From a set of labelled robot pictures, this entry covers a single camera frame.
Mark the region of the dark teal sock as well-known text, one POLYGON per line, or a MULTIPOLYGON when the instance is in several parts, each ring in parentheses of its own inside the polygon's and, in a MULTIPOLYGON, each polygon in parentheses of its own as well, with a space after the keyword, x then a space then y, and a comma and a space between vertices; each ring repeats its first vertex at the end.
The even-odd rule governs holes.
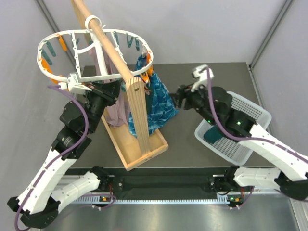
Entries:
POLYGON ((147 79, 145 81, 145 99, 146 99, 146 111, 148 115, 151 114, 153 96, 154 96, 153 85, 150 82, 150 79, 147 79))
POLYGON ((223 135, 221 134, 217 126, 213 126, 203 135, 203 138, 206 142, 214 144, 215 142, 223 138, 223 135))

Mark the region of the blue patterned cloth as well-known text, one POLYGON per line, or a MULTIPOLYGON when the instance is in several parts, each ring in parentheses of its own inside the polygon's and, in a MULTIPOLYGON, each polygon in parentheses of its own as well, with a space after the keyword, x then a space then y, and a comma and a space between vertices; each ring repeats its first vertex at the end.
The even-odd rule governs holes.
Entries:
POLYGON ((151 114, 147 114, 148 131, 151 135, 157 129, 162 128, 171 118, 178 114, 179 111, 173 105, 169 96, 169 90, 162 83, 152 66, 138 75, 138 77, 145 81, 150 79, 154 89, 151 114))

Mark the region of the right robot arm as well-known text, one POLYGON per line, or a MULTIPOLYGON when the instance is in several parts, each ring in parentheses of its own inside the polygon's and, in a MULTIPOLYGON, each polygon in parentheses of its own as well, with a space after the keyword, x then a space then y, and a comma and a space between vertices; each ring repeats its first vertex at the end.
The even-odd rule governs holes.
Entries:
POLYGON ((181 85, 170 97, 177 108, 194 109, 225 138, 247 147, 272 163, 270 168, 231 166, 224 175, 229 190, 270 188, 299 201, 308 200, 308 158, 270 135, 248 114, 233 109, 232 96, 221 87, 193 90, 181 85))

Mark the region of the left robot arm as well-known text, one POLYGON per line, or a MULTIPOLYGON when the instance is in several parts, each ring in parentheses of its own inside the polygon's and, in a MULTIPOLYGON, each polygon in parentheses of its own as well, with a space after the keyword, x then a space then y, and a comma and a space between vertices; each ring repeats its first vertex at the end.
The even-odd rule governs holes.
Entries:
POLYGON ((75 99, 60 85, 49 85, 70 99, 60 116, 64 127, 51 144, 47 158, 29 186, 17 197, 8 200, 8 207, 16 213, 15 229, 22 222, 26 230, 44 229, 52 224, 69 204, 91 191, 110 191, 111 180, 103 167, 94 166, 76 181, 56 189, 66 171, 82 156, 91 143, 88 137, 97 129, 108 106, 116 103, 121 81, 86 84, 86 103, 75 99))

